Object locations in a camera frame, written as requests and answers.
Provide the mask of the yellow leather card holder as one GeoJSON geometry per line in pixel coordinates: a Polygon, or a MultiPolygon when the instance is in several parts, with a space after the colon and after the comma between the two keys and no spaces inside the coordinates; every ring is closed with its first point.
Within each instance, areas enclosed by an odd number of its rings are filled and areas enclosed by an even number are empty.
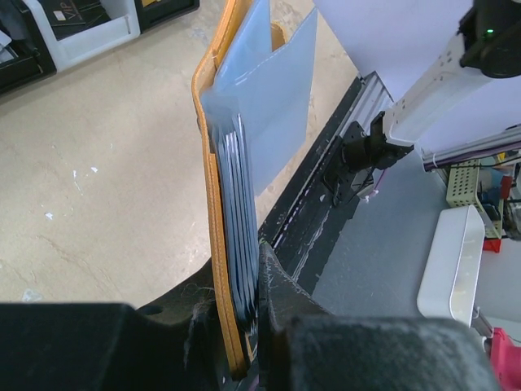
{"type": "Polygon", "coordinates": [[[255,198],[306,138],[317,36],[311,10],[292,35],[267,1],[228,1],[192,77],[202,137],[212,279],[230,376],[252,362],[259,301],[255,198]]]}

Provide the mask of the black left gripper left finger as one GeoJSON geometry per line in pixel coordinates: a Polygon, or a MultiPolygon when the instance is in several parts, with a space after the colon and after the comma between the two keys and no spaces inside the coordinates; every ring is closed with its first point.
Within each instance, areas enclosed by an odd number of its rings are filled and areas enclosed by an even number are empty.
{"type": "Polygon", "coordinates": [[[4,390],[220,390],[229,378],[210,265],[138,309],[1,306],[4,390]]]}

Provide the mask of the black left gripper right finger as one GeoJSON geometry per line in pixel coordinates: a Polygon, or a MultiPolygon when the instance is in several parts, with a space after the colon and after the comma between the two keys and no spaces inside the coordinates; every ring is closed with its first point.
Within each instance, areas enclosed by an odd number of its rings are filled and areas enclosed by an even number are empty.
{"type": "Polygon", "coordinates": [[[471,332],[448,319],[337,316],[259,245],[264,390],[498,390],[471,332]]]}

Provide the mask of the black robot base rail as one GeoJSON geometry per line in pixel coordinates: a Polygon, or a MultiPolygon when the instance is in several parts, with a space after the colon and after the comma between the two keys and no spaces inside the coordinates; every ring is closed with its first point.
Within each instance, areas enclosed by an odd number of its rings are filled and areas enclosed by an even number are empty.
{"type": "Polygon", "coordinates": [[[282,268],[307,292],[375,170],[413,150],[391,145],[383,134],[383,111],[392,104],[376,72],[355,77],[260,228],[282,268]]]}

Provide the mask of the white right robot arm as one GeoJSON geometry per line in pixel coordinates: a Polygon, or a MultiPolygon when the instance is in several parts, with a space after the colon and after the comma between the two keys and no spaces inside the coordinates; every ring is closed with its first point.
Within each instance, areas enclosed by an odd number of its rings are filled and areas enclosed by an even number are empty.
{"type": "Polygon", "coordinates": [[[475,1],[439,59],[390,108],[370,123],[370,134],[344,143],[350,171],[386,169],[450,108],[493,79],[520,74],[520,4],[475,1]]]}

